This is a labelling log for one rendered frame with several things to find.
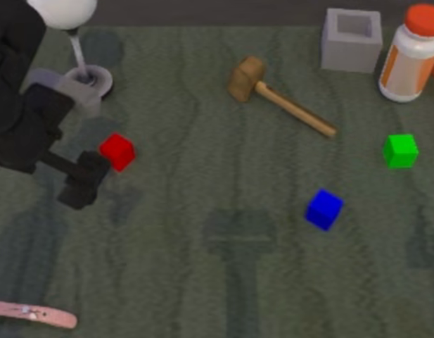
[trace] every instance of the lamp stem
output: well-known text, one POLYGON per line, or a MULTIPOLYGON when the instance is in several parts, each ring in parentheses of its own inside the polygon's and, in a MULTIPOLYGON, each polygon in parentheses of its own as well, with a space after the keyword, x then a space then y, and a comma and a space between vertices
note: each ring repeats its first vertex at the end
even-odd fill
POLYGON ((70 37, 71 45, 73 46, 73 51, 75 53, 75 58, 77 62, 77 67, 79 68, 79 72, 81 78, 84 81, 90 79, 90 74, 87 72, 87 67, 84 60, 84 54, 82 53, 81 42, 79 40, 79 29, 75 28, 73 30, 67 30, 67 34, 70 37))

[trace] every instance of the gray surface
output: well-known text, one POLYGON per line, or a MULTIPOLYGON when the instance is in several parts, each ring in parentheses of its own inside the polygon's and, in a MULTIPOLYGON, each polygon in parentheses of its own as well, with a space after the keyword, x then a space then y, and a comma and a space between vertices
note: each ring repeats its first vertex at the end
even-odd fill
MULTIPOLYGON (((93 25, 322 25, 327 8, 380 11, 402 23, 418 0, 99 0, 93 25)), ((425 1, 434 4, 434 0, 425 1)))
POLYGON ((328 9, 321 38, 321 67, 372 74, 383 48, 381 14, 328 9))
MULTIPOLYGON (((139 155, 82 212, 56 203, 63 175, 0 169, 0 299, 79 317, 71 332, 0 318, 0 338, 434 338, 433 80, 399 105, 370 75, 320 70, 319 27, 83 33, 115 91, 101 117, 71 113, 56 151, 116 131, 139 155), (340 134, 235 102, 246 54, 340 134), (421 154, 389 170, 382 145, 401 132, 421 154), (320 187, 346 203, 330 232, 303 217, 320 187)), ((68 38, 49 32, 34 67, 69 70, 68 38)))

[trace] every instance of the cube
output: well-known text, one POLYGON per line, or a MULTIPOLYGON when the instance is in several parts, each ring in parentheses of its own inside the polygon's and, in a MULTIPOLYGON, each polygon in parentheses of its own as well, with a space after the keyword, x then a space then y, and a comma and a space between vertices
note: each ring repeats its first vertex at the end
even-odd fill
POLYGON ((99 146, 100 154, 107 158, 112 167, 118 171, 123 171, 134 159, 134 145, 120 134, 114 133, 99 146))
POLYGON ((419 149, 411 134, 390 135, 385 141, 383 155, 389 168, 411 168, 419 149))
POLYGON ((324 231, 329 231, 343 207, 343 200, 321 189, 309 203, 306 219, 324 231))
POLYGON ((383 48, 381 14, 329 8, 321 37, 321 67, 372 73, 383 48))

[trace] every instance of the orange cap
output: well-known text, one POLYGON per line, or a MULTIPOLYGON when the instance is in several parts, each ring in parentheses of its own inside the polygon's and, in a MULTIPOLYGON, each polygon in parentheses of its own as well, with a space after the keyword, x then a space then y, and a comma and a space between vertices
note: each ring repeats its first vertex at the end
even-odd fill
POLYGON ((414 34, 422 37, 434 37, 434 5, 417 4, 410 6, 404 24, 414 34))

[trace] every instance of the blue cube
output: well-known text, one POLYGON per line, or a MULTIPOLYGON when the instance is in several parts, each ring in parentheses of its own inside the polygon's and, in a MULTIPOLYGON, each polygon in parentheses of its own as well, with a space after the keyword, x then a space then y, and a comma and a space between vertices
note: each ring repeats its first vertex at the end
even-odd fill
POLYGON ((328 231, 336 221, 343 200, 321 189, 307 207, 306 219, 324 231, 328 231))

